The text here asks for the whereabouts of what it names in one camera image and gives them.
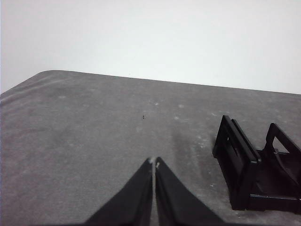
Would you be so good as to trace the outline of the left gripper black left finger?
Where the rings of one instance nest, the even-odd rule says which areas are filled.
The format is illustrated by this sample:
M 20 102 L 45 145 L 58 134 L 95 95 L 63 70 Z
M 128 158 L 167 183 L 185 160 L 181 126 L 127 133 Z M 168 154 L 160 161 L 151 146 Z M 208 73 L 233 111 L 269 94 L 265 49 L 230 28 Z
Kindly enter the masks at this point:
M 86 222 L 89 226 L 148 226 L 153 199 L 152 162 L 146 159 L 124 187 Z

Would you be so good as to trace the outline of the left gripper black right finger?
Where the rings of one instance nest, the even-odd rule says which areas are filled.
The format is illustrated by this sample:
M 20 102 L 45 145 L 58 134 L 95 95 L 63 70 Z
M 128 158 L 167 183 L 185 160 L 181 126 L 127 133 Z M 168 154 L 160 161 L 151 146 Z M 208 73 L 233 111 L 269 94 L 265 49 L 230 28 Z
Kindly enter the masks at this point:
M 194 196 L 160 157 L 156 159 L 155 177 L 161 226 L 223 225 L 223 220 Z

